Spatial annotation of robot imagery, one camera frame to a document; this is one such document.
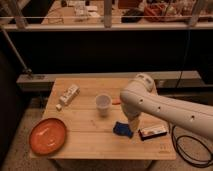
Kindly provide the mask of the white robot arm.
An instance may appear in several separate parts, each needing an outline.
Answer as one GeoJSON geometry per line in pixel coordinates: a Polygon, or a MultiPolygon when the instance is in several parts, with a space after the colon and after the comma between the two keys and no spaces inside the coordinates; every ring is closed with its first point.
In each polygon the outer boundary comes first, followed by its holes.
{"type": "Polygon", "coordinates": [[[152,94],[154,86],[152,77],[140,73],[120,91],[129,121],[144,112],[213,141],[213,106],[152,94]]]}

